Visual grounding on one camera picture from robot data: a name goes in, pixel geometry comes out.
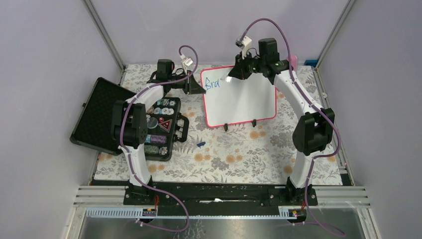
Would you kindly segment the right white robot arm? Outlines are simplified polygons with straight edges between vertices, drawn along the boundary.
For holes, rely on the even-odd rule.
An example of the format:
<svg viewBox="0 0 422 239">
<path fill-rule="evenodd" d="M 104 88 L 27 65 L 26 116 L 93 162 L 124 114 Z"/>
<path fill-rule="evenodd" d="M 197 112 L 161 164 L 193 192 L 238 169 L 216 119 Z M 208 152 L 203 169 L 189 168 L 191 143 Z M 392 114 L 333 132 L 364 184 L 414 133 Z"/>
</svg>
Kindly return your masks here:
<svg viewBox="0 0 422 239">
<path fill-rule="evenodd" d="M 284 193 L 288 203 L 298 205 L 310 192 L 315 157 L 323 155 L 332 141 L 335 114 L 332 109 L 324 109 L 305 90 L 294 71 L 291 57 L 280 59 L 274 38 L 259 40 L 256 56 L 249 52 L 252 48 L 249 37 L 237 40 L 236 45 L 241 52 L 236 55 L 235 65 L 228 76 L 246 80 L 253 73 L 262 74 L 286 97 L 298 118 L 292 135 L 297 150 L 296 162 Z"/>
</svg>

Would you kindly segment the pink framed whiteboard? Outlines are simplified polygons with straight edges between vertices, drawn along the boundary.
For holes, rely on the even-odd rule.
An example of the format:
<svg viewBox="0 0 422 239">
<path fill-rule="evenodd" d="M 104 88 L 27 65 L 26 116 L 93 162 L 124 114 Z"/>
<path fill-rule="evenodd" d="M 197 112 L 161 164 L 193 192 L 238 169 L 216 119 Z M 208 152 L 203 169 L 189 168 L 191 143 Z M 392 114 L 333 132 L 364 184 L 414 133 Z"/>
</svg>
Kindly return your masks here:
<svg viewBox="0 0 422 239">
<path fill-rule="evenodd" d="M 226 80 L 232 66 L 201 71 L 206 124 L 219 127 L 254 120 L 272 119 L 277 114 L 277 91 L 262 74 L 246 80 Z"/>
</svg>

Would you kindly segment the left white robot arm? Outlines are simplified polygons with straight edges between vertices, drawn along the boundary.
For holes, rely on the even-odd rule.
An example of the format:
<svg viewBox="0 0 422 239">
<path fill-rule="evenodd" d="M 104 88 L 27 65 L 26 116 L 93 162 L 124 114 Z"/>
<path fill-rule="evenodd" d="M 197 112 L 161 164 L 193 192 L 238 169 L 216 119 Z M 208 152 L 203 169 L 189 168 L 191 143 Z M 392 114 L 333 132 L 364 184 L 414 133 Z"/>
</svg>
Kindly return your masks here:
<svg viewBox="0 0 422 239">
<path fill-rule="evenodd" d="M 130 184 L 139 186 L 135 198 L 144 205 L 154 200 L 153 189 L 148 183 L 148 171 L 144 144 L 148 135 L 147 110 L 162 99 L 171 89 L 181 89 L 187 95 L 205 94 L 194 78 L 194 71 L 188 70 L 193 60 L 182 58 L 182 72 L 177 74 L 175 64 L 169 59 L 160 59 L 157 69 L 152 73 L 141 92 L 127 100 L 116 101 L 113 105 L 111 135 L 119 143 L 130 170 Z"/>
</svg>

